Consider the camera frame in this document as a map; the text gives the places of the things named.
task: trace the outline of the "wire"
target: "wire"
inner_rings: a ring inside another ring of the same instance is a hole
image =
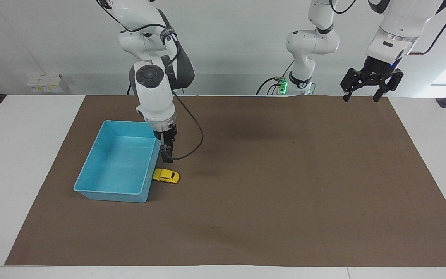
[[[293,65],[294,62],[295,62],[295,60],[292,61],[292,62],[290,63],[290,65],[288,65],[287,69],[286,69],[286,70],[283,72],[283,74],[281,75],[282,78],[285,77],[285,74],[286,74],[287,71],[290,69],[290,67],[292,67],[292,65]],[[275,88],[274,88],[273,92],[271,92],[271,95],[274,95],[274,91],[278,88],[279,85],[280,85],[280,81],[278,81],[278,82],[275,84]]]
[[[316,83],[312,83],[311,84],[311,86],[313,86],[314,85],[314,89],[312,90],[312,92],[311,92],[311,96],[314,96],[314,92],[315,92],[315,90],[316,90]]]
[[[262,85],[259,86],[259,89],[258,89],[257,92],[256,92],[256,96],[259,95],[259,91],[262,89],[262,87],[264,87],[264,85],[265,85],[266,83],[269,83],[270,81],[274,81],[274,77],[271,77],[271,78],[266,79],[266,80],[264,81],[264,83],[262,83]]]
[[[191,156],[194,152],[196,152],[196,151],[199,149],[199,147],[202,145],[202,142],[204,141],[204,133],[203,133],[203,131],[202,131],[202,127],[201,127],[201,125],[199,124],[199,122],[197,121],[197,119],[195,119],[194,115],[190,112],[190,110],[187,108],[187,106],[184,104],[184,102],[182,102],[182,100],[180,100],[180,97],[179,97],[174,91],[173,91],[173,96],[175,96],[175,98],[176,98],[176,99],[180,102],[180,104],[184,107],[184,109],[187,111],[187,113],[190,115],[190,117],[194,120],[195,124],[196,124],[197,127],[199,128],[199,131],[201,132],[201,141],[200,141],[199,144],[196,146],[196,148],[194,148],[194,150],[192,150],[192,151],[189,152],[187,155],[184,155],[184,156],[182,156],[182,157],[179,157],[179,158],[170,158],[170,159],[173,159],[173,161],[178,161],[178,160],[185,159],[185,158]]]
[[[173,57],[173,59],[170,60],[170,63],[168,63],[168,65],[166,65],[165,67],[165,73],[168,70],[168,67],[171,66],[173,64],[173,62],[175,62],[175,60],[178,59],[178,56],[180,55],[180,53],[182,52],[182,48],[180,46],[179,41],[175,41],[175,38],[173,37],[173,35],[170,35],[170,37],[173,39],[173,41],[175,42],[175,45],[177,46],[177,54],[175,54],[175,56]]]
[[[136,29],[129,29],[129,28],[126,28],[124,25],[122,25],[122,23],[120,23],[120,22],[118,21],[118,19],[117,19],[116,17],[113,16],[113,14],[111,14],[110,12],[108,12],[108,10],[106,10],[106,8],[103,7],[103,5],[101,5],[101,2],[99,2],[99,0],[96,0],[96,2],[97,2],[97,4],[98,4],[99,6],[101,6],[101,8],[106,12],[106,14],[110,15],[111,18],[113,18],[113,19],[114,19],[116,22],[118,22],[118,23],[119,23],[125,30],[127,30],[127,31],[130,32],[130,33],[134,33],[134,32],[140,31],[140,30],[142,30],[142,29],[146,29],[146,28],[153,27],[153,26],[163,27],[164,29],[166,29],[166,26],[161,25],[161,24],[158,24],[158,23],[147,24],[147,25],[144,25],[144,26],[139,27],[139,28],[136,28]]]
[[[271,90],[271,88],[273,88],[273,86],[274,86],[275,89],[276,89],[276,87],[277,87],[278,85],[276,85],[276,84],[271,85],[271,86],[269,87],[268,91],[266,92],[266,96],[269,94],[269,91]]]
[[[354,6],[354,4],[355,4],[356,1],[357,1],[357,0],[354,0],[354,1],[352,2],[352,4],[350,4],[350,6],[349,6],[346,10],[344,10],[344,11],[337,11],[337,10],[335,9],[335,7],[333,7],[333,0],[329,0],[329,5],[331,6],[331,9],[335,12],[335,14],[345,14],[350,8],[352,8],[352,6]]]
[[[435,38],[435,40],[433,41],[433,43],[431,44],[431,46],[428,48],[427,51],[425,51],[425,52],[413,51],[413,52],[409,53],[409,55],[425,55],[425,54],[429,53],[430,50],[433,48],[433,46],[435,46],[435,44],[437,43],[437,41],[440,38],[441,34],[443,34],[443,32],[445,31],[445,28],[446,28],[446,23],[443,26],[443,28],[440,30],[440,32],[438,33],[437,37]]]
[[[292,63],[290,63],[290,65],[288,65],[288,68],[285,70],[285,72],[283,72],[283,74],[281,75],[282,77],[285,77],[285,74],[287,73],[287,71],[290,69],[290,67],[292,67],[292,65],[293,65],[293,63],[295,62],[295,60],[294,61],[292,61]]]

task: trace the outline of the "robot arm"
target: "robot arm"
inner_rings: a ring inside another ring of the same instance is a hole
[[[166,16],[151,4],[154,0],[98,1],[125,28],[120,45],[139,60],[129,72],[140,102],[137,111],[161,140],[163,162],[172,163],[177,134],[172,92],[192,83],[192,64]]]
[[[286,47],[294,57],[292,71],[287,82],[304,91],[311,82],[316,62],[309,59],[311,54],[334,53],[340,38],[333,29],[333,16],[329,0],[312,0],[308,18],[316,26],[315,30],[300,30],[290,33]]]
[[[340,84],[345,102],[355,90],[366,85],[379,86],[373,97],[375,102],[388,91],[396,90],[403,77],[397,65],[410,53],[426,23],[446,7],[446,0],[443,3],[442,0],[368,1],[373,11],[383,14],[384,20],[367,49],[363,69],[349,69]]]

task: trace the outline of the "blue plastic bin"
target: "blue plastic bin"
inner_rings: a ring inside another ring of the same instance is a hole
[[[73,189],[91,200],[145,203],[161,141],[145,122],[103,122]]]

